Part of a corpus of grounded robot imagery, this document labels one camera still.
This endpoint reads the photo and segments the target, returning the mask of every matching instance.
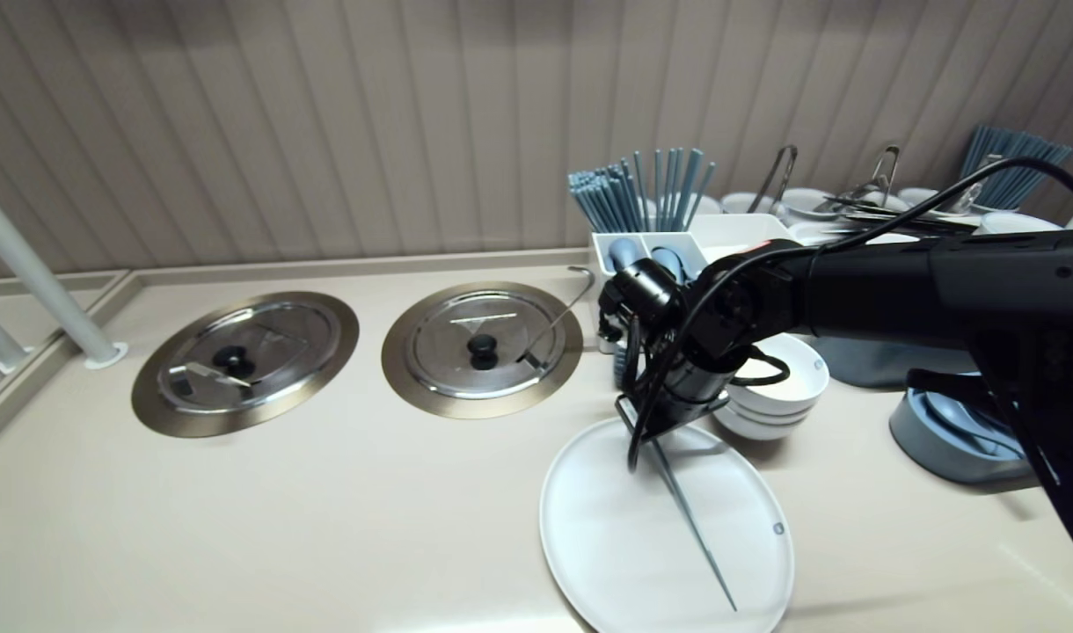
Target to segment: pot lid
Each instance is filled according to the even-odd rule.
[[[480,290],[447,297],[408,337],[408,369],[443,396],[509,396],[535,384],[563,355],[563,328],[548,329],[557,315],[553,306],[520,292]],[[526,349],[538,359],[535,366],[517,362]]]
[[[579,359],[578,322],[571,313],[556,321],[564,310],[556,297],[524,284],[464,284],[436,293],[388,332],[384,376],[427,412],[516,412],[556,392]]]
[[[134,411],[155,430],[181,437],[265,422],[324,385],[356,337],[356,316],[334,297],[255,297],[200,319],[159,348],[134,384]],[[174,425],[180,416],[186,421]],[[174,426],[182,430],[170,432]]]

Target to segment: metal rim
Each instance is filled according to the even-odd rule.
[[[510,413],[521,412],[552,396],[569,381],[569,377],[572,377],[583,353],[584,336],[579,328],[579,321],[576,320],[575,314],[569,313],[560,321],[560,324],[563,325],[564,349],[559,362],[536,384],[523,392],[493,397],[493,399],[464,400],[459,397],[449,397],[431,392],[421,384],[412,376],[411,369],[408,368],[407,360],[405,360],[405,341],[412,335],[415,325],[427,315],[429,309],[436,308],[443,300],[452,299],[457,295],[480,291],[528,295],[541,301],[542,305],[548,306],[554,313],[568,309],[562,300],[549,295],[549,293],[534,289],[532,285],[512,283],[512,281],[452,285],[412,305],[400,314],[392,328],[387,330],[387,337],[384,337],[383,350],[380,353],[381,366],[383,366],[387,384],[392,385],[393,391],[409,404],[422,409],[424,412],[435,413],[437,416],[455,417],[455,419],[460,421],[483,421],[487,417],[508,416]]]
[[[320,305],[333,312],[340,325],[340,336],[337,338],[336,349],[322,368],[311,373],[302,384],[290,392],[283,392],[275,399],[258,407],[247,408],[239,411],[224,413],[190,413],[178,411],[175,406],[165,399],[162,389],[159,387],[158,376],[163,365],[188,341],[208,325],[227,316],[227,314],[239,311],[239,309],[250,308],[253,305],[262,304],[295,304],[295,305]],[[131,393],[130,401],[134,407],[134,414],[144,425],[163,436],[173,437],[212,437],[225,436],[230,432],[242,430],[254,425],[262,424],[280,416],[296,406],[303,403],[328,384],[337,376],[340,368],[343,368],[356,349],[356,341],[359,338],[361,327],[356,320],[356,313],[336,297],[321,293],[310,292],[285,292],[271,293],[251,297],[236,301],[234,305],[215,309],[212,312],[204,314],[191,324],[179,329],[174,336],[156,349],[146,364],[138,371],[138,377],[134,380],[134,391]]]

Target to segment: lid knob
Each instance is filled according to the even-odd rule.
[[[255,372],[255,364],[247,359],[247,348],[241,344],[226,344],[212,355],[212,365],[223,368],[232,378],[248,378]]]
[[[497,339],[489,335],[476,335],[467,341],[467,350],[470,353],[470,366],[484,372],[497,366]]]

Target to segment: black cable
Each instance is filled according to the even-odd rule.
[[[637,381],[637,356],[642,347],[642,322],[637,315],[630,318],[630,325],[627,333],[627,356],[626,365],[622,368],[622,376],[618,378],[618,388],[622,392],[631,392],[634,382]]]
[[[1060,185],[1063,185],[1069,192],[1073,193],[1073,176],[1065,170],[1058,167],[1058,165],[1052,164],[1050,162],[1035,159],[1032,157],[1017,157],[1000,160],[998,162],[990,163],[986,167],[975,170],[970,176],[959,179],[958,182],[951,185],[950,188],[943,189],[942,192],[936,193],[931,197],[927,197],[918,205],[911,207],[908,211],[901,212],[898,217],[886,221],[883,224],[870,229],[868,232],[858,233],[856,236],[849,236],[843,240],[834,241],[831,245],[823,245],[822,247],[798,247],[791,249],[782,249],[777,251],[769,251],[762,253],[762,255],[755,255],[750,257],[750,260],[741,261],[736,267],[731,268],[725,271],[712,285],[709,286],[708,292],[705,292],[701,299],[697,299],[696,305],[686,313],[686,319],[681,321],[680,328],[677,329],[677,335],[674,337],[673,342],[670,348],[665,349],[665,355],[662,356],[660,365],[660,370],[658,370],[657,376],[653,377],[653,381],[650,383],[649,392],[646,393],[646,400],[642,402],[642,411],[637,414],[636,424],[634,424],[634,431],[632,433],[632,439],[630,440],[630,451],[627,454],[627,465],[632,472],[637,466],[637,447],[642,443],[642,433],[645,432],[646,422],[649,421],[650,414],[653,412],[653,408],[657,404],[658,396],[661,394],[661,386],[665,383],[665,373],[668,372],[668,368],[672,368],[674,360],[677,358],[677,353],[680,352],[680,345],[685,343],[686,338],[689,337],[690,326],[693,321],[701,313],[702,309],[709,304],[709,300],[731,280],[734,279],[743,270],[749,268],[751,265],[763,264],[765,261],[779,260],[779,257],[795,256],[795,255],[807,255],[807,253],[813,253],[811,260],[811,267],[813,266],[817,256],[826,252],[838,252],[846,249],[851,249],[861,245],[866,244],[871,239],[876,239],[878,236],[883,236],[892,230],[907,224],[916,217],[923,216],[931,208],[936,208],[939,204],[942,204],[966,191],[971,185],[982,181],[995,173],[1001,172],[1003,168],[1011,167],[1028,167],[1035,168],[1038,172],[1045,173],[1046,176],[1054,177]]]
[[[750,344],[749,348],[750,348],[749,359],[763,360],[764,363],[773,366],[773,368],[777,368],[778,373],[775,373],[775,376],[773,377],[764,377],[764,378],[733,377],[733,380],[731,380],[730,384],[734,384],[736,386],[767,386],[767,385],[779,384],[782,381],[785,381],[787,378],[791,378],[791,366],[787,365],[785,362],[782,360],[782,358],[776,358],[775,356],[767,356],[766,353],[763,353],[762,349],[759,349],[756,348],[756,345],[753,344]]]

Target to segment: beige countertop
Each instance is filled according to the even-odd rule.
[[[490,421],[415,409],[380,369],[408,306],[477,280],[563,300],[580,288],[563,265],[147,284],[105,325],[129,356],[99,372],[74,357],[0,436],[0,631],[588,630],[544,563],[538,504],[562,445],[613,416],[611,357],[586,339],[559,392]],[[359,319],[355,353],[322,392],[209,440],[135,419],[134,376],[176,329],[296,290]],[[592,332],[589,308],[575,312]],[[1043,492],[926,473],[887,430],[899,399],[834,383],[784,441],[723,436],[793,534],[779,630],[1073,631],[1073,547]]]

